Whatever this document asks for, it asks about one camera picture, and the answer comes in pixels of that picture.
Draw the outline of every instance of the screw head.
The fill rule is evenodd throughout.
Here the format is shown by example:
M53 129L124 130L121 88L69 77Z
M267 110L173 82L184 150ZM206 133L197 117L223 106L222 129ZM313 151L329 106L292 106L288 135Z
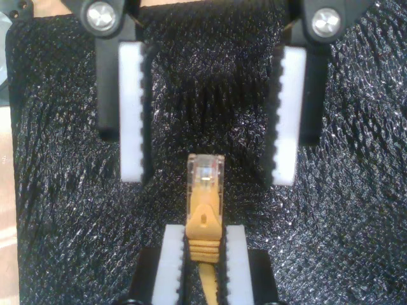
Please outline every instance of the screw head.
M86 13L89 25L97 31L105 32L116 23L114 8L106 2L97 1L89 6Z
M322 38L335 36L341 27L341 16L331 8L317 11L312 19L312 29Z

